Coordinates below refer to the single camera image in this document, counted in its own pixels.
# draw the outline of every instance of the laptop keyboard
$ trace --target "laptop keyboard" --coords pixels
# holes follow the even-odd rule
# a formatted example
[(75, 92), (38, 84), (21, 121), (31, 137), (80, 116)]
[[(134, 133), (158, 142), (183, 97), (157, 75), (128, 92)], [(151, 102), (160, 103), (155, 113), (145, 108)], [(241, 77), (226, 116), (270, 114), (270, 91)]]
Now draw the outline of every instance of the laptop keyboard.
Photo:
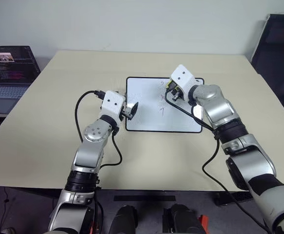
[(28, 87), (0, 86), (0, 98), (20, 98)]

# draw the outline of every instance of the white wall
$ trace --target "white wall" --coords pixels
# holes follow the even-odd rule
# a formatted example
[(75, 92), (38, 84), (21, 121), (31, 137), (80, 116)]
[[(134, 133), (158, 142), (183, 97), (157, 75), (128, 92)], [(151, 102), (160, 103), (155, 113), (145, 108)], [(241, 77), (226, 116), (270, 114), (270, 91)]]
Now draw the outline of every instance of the white wall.
[(284, 0), (0, 0), (0, 45), (30, 45), (41, 68), (59, 49), (246, 54)]

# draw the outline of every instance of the red part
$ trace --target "red part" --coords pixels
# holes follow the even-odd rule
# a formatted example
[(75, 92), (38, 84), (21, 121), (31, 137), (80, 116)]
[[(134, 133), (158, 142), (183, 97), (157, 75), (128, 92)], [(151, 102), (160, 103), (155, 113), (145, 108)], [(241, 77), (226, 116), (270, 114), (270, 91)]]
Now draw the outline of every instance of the red part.
[(201, 217), (199, 217), (199, 221), (201, 222), (201, 225), (202, 225), (202, 227), (204, 228), (204, 230), (207, 234), (209, 234), (208, 220), (209, 220), (209, 218), (205, 215), (201, 215)]

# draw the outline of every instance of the black monitor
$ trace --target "black monitor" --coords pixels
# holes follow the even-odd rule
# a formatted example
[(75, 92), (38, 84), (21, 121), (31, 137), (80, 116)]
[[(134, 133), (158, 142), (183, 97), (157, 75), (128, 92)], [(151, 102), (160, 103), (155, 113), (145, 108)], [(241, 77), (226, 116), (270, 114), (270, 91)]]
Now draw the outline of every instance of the black monitor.
[(284, 106), (284, 15), (270, 15), (251, 64)]
[(32, 83), (40, 69), (29, 46), (0, 46), (0, 83)]

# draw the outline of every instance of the whiteboard black frame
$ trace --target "whiteboard black frame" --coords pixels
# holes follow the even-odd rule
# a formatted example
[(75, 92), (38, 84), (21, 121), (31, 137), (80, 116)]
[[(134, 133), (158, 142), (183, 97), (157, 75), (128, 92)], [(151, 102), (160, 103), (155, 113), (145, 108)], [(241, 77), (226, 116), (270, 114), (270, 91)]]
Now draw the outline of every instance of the whiteboard black frame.
[[(170, 79), (169, 77), (127, 77), (126, 79), (126, 98), (128, 94), (128, 79), (129, 78), (147, 78), (147, 79)], [(195, 78), (195, 79), (201, 79), (203, 81), (203, 84), (205, 84), (205, 80), (203, 78)], [(203, 127), (201, 126), (201, 130), (199, 132), (180, 132), (180, 131), (152, 131), (152, 130), (128, 130), (127, 129), (127, 118), (125, 118), (125, 127), (126, 130), (129, 132), (151, 132), (151, 133), (193, 133), (193, 134), (199, 134), (203, 131)]]

